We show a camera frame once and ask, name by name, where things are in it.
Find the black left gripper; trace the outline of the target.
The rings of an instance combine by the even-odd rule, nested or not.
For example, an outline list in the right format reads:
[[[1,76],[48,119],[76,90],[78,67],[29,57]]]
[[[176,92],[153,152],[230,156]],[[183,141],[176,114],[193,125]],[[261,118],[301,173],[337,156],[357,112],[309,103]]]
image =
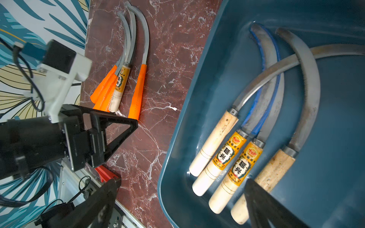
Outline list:
[[[136,119],[74,104],[64,104],[60,110],[60,118],[67,148],[64,161],[74,172],[83,169],[87,163],[93,168],[104,164],[138,128]],[[111,124],[124,124],[129,128],[107,143],[106,129]],[[70,214],[63,218],[52,218],[51,227],[107,228],[120,185],[121,180],[105,182]]]

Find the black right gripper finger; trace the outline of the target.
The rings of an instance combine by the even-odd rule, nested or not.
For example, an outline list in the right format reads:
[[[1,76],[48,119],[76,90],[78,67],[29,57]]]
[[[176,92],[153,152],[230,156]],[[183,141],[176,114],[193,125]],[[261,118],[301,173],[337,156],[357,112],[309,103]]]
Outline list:
[[[274,199],[253,179],[247,180],[244,194],[253,228],[308,227],[308,225]]]

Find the wooden handle sickle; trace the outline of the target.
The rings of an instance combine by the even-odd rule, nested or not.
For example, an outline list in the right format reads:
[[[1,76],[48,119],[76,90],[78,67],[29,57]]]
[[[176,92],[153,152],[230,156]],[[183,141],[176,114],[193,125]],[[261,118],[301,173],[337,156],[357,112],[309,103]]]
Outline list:
[[[131,61],[136,43],[136,17],[130,9],[127,9],[127,11],[129,13],[130,22],[127,22],[123,13],[118,12],[123,25],[125,46],[123,55],[117,63],[117,83],[109,105],[109,111],[113,113],[117,113],[119,110],[120,102],[131,70]]]
[[[281,110],[285,87],[283,73],[278,75],[277,81],[279,83],[278,90],[263,127],[259,134],[243,150],[209,200],[209,207],[216,214],[220,214],[223,211],[263,152],[266,140],[272,132]]]
[[[299,60],[305,84],[305,102],[291,141],[276,152],[255,179],[256,183],[267,192],[272,191],[295,162],[296,156],[305,144],[316,120],[321,95],[320,75],[310,48],[301,38],[289,30],[278,28],[276,34],[291,46]],[[262,72],[236,98],[232,110],[239,111],[262,86],[292,67],[294,64],[285,58]]]
[[[310,49],[315,59],[321,59],[332,56],[358,55],[365,54],[364,45],[356,44],[330,44],[312,47]],[[243,105],[266,83],[275,76],[299,65],[298,57],[293,54],[283,60],[275,63],[259,74],[248,86],[246,86],[240,95],[236,98],[233,105],[228,109],[215,126],[208,139],[205,141],[201,150],[189,167],[190,174],[197,177],[204,170],[210,159],[213,157],[226,135],[233,129],[238,122],[238,112]]]
[[[246,147],[245,152],[253,156],[258,156],[262,152],[281,110],[284,85],[284,76],[279,74],[257,91],[251,110],[240,129],[233,133],[197,176],[193,184],[196,195],[205,194],[243,146]]]

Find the teal plastic tray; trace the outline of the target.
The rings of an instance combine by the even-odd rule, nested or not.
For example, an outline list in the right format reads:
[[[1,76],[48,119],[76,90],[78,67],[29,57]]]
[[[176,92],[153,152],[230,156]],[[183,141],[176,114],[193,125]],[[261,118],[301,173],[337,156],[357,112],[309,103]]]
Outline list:
[[[230,214],[241,186],[221,214],[201,197],[188,172],[210,133],[261,73],[249,27],[286,28],[309,47],[365,43],[364,1],[223,1],[179,116],[158,181],[169,222],[180,228],[236,228]],[[321,99],[316,122],[293,166],[272,195],[312,228],[365,225],[365,59],[329,57],[317,62]]]

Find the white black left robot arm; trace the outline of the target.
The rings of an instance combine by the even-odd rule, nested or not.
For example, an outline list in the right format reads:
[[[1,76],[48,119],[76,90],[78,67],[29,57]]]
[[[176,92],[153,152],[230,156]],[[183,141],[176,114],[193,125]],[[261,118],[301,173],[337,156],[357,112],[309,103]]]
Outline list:
[[[136,119],[64,104],[59,120],[49,117],[8,120],[1,124],[1,178],[27,179],[37,169],[63,159],[72,171],[86,164],[104,164],[137,129]],[[119,178],[106,181],[83,203],[72,201],[52,207],[39,215],[42,228],[106,228],[115,208]]]

